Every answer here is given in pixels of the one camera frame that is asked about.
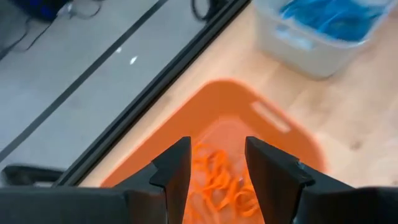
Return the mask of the dark blue device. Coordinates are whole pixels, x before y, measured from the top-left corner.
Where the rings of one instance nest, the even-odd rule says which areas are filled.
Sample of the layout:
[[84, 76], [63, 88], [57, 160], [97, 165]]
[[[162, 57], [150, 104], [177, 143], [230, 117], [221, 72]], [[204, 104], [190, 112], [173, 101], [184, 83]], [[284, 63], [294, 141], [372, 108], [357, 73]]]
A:
[[54, 21], [60, 10], [73, 0], [9, 0], [28, 16], [42, 21]]

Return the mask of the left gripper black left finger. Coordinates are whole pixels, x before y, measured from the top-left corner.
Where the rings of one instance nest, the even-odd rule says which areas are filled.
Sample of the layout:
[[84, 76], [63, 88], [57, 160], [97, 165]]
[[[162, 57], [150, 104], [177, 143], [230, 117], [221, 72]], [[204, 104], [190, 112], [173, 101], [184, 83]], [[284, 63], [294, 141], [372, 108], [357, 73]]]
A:
[[129, 224], [182, 224], [191, 157], [191, 138], [182, 137], [115, 186], [126, 196]]

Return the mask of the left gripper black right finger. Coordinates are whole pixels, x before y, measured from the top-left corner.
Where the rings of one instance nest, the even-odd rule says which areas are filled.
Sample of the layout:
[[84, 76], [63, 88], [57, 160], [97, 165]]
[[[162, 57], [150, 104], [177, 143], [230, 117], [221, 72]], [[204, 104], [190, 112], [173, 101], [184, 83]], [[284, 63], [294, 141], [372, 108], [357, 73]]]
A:
[[317, 195], [352, 189], [254, 136], [246, 138], [244, 153], [265, 224], [304, 224], [297, 213], [305, 189]]

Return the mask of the black pole stand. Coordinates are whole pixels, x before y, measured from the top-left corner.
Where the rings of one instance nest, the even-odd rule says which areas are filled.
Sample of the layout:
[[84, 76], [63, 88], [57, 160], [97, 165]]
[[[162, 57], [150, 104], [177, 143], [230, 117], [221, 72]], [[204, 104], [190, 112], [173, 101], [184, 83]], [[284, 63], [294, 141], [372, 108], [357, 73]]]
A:
[[0, 171], [0, 188], [29, 186], [51, 187], [65, 170], [26, 164], [10, 164]]

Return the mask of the orange plastic basket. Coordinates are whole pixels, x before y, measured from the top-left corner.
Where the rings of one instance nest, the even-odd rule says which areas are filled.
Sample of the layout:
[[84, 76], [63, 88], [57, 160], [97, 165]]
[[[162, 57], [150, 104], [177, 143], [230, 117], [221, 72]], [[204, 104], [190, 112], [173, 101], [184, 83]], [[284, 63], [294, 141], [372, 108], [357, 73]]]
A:
[[282, 110], [248, 87], [230, 80], [210, 82], [198, 90], [164, 124], [118, 165], [103, 181], [112, 187], [137, 172], [180, 138], [198, 141], [243, 143], [254, 136], [311, 167], [323, 171], [320, 146]]

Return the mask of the black aluminium table frame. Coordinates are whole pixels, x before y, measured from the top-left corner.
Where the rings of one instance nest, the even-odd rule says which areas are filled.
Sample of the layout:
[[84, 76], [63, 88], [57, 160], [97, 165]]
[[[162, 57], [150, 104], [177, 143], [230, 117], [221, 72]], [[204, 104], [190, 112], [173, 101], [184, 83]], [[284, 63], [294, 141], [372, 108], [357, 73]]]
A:
[[116, 119], [53, 184], [76, 186], [112, 151], [148, 109], [243, 11], [250, 0], [230, 0], [212, 20], [132, 100]]

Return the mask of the light grey plastic basket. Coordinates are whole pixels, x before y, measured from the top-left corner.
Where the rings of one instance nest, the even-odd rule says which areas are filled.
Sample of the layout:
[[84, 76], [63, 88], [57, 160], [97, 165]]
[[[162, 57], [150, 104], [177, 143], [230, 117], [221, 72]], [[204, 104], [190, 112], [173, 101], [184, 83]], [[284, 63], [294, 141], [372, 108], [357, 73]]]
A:
[[333, 40], [291, 19], [283, 19], [278, 10], [289, 0], [253, 0], [258, 47], [287, 65], [321, 79], [336, 74], [367, 47], [372, 36], [398, 5], [398, 0], [374, 1], [384, 14], [363, 39], [357, 42]]

